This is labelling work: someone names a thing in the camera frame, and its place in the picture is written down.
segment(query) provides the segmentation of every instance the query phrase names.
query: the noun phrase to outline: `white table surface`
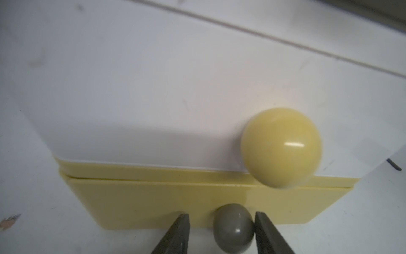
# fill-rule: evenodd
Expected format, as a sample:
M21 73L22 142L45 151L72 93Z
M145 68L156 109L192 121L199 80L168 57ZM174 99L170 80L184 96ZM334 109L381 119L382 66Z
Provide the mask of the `white table surface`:
M406 169L406 148L393 156ZM101 229L59 177L49 150L0 87L0 231L4 254L150 253L164 230ZM307 224L278 225L296 254L404 253L406 170L384 163ZM255 243L247 253L256 253ZM192 229L188 253L222 253L208 229Z

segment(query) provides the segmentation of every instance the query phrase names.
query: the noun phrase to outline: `white wall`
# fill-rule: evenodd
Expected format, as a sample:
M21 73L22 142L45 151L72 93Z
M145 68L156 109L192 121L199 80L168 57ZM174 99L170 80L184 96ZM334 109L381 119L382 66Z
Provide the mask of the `white wall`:
M241 131L277 106L319 128L320 176L363 177L406 144L399 75L134 2L21 0L1 10L0 83L62 159L246 171ZM404 35L354 22L403 45Z

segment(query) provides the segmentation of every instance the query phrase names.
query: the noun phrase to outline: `sphere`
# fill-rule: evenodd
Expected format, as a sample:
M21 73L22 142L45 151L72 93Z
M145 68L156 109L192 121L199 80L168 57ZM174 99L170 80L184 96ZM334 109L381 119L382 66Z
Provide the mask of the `sphere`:
M216 211L213 234L217 245L227 253L248 249L254 237L251 214L240 204L227 204Z
M290 188L303 184L317 170L322 141L304 114L274 108L256 115L245 127L241 155L258 181L274 188Z

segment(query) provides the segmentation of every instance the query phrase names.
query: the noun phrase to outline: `yellow ball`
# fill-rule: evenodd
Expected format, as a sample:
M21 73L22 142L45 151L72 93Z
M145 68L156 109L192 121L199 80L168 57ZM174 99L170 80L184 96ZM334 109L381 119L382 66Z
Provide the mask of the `yellow ball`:
M258 181L290 188L303 184L317 170L322 141L305 115L274 108L256 115L245 127L241 154L245 167Z

